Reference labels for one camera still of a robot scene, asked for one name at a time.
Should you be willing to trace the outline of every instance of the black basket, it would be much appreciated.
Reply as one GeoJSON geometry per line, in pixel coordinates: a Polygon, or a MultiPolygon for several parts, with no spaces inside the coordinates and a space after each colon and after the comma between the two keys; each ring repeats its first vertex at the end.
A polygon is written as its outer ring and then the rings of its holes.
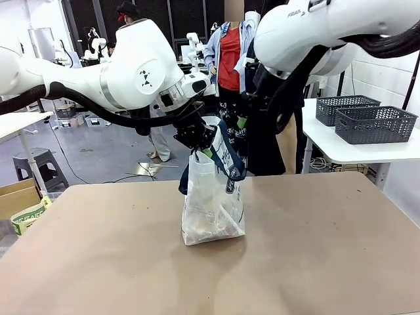
{"type": "Polygon", "coordinates": [[[316,99],[316,119],[325,126],[335,126],[335,111],[339,108],[374,107],[381,102],[363,95],[335,96],[316,99]]]}
{"type": "Polygon", "coordinates": [[[392,106],[342,108],[335,133],[350,144],[407,142],[417,117],[392,106]]]}

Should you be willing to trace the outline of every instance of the white container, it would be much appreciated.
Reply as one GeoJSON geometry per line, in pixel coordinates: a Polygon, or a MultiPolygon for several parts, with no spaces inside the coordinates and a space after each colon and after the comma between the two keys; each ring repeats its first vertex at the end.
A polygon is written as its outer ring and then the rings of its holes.
{"type": "Polygon", "coordinates": [[[86,117],[86,123],[90,127],[107,127],[110,123],[97,115],[90,115],[86,117]]]}
{"type": "Polygon", "coordinates": [[[76,128],[85,123],[83,115],[78,115],[77,117],[70,119],[57,119],[55,121],[58,125],[58,128],[76,128]]]}

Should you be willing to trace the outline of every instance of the black cap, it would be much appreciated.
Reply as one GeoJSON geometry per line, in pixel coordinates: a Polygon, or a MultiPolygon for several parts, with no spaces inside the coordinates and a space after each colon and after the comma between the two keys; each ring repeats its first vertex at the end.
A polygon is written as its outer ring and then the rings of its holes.
{"type": "Polygon", "coordinates": [[[117,11],[120,15],[119,21],[121,21],[125,15],[131,17],[134,21],[140,20],[140,9],[131,1],[123,1],[122,4],[118,6],[117,11]]]}

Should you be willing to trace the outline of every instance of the red shirt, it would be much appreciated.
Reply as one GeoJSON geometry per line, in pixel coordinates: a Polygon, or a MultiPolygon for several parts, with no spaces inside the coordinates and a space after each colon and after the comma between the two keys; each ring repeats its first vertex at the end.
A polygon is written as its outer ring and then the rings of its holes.
{"type": "Polygon", "coordinates": [[[217,71],[219,72],[219,84],[221,87],[231,91],[240,90],[239,73],[234,71],[240,56],[239,28],[229,29],[220,41],[220,62],[217,71]]]}

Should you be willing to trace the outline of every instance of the table leg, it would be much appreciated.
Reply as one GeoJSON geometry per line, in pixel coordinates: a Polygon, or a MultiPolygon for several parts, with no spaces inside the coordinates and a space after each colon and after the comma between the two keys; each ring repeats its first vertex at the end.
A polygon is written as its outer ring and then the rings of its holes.
{"type": "Polygon", "coordinates": [[[39,188],[41,189],[41,194],[43,197],[45,197],[47,195],[47,187],[45,186],[44,180],[42,179],[41,173],[39,172],[37,162],[35,162],[33,159],[31,150],[28,147],[28,142],[26,141],[25,132],[23,130],[19,130],[19,137],[22,146],[24,147],[26,157],[28,158],[29,166],[31,167],[33,175],[37,179],[39,188]]]}
{"type": "Polygon", "coordinates": [[[381,190],[385,187],[390,166],[391,163],[382,163],[376,173],[375,185],[381,190]]]}
{"type": "Polygon", "coordinates": [[[304,149],[302,174],[308,174],[309,173],[310,159],[312,157],[312,145],[313,144],[314,144],[313,141],[308,137],[308,140],[306,142],[306,148],[304,149]]]}

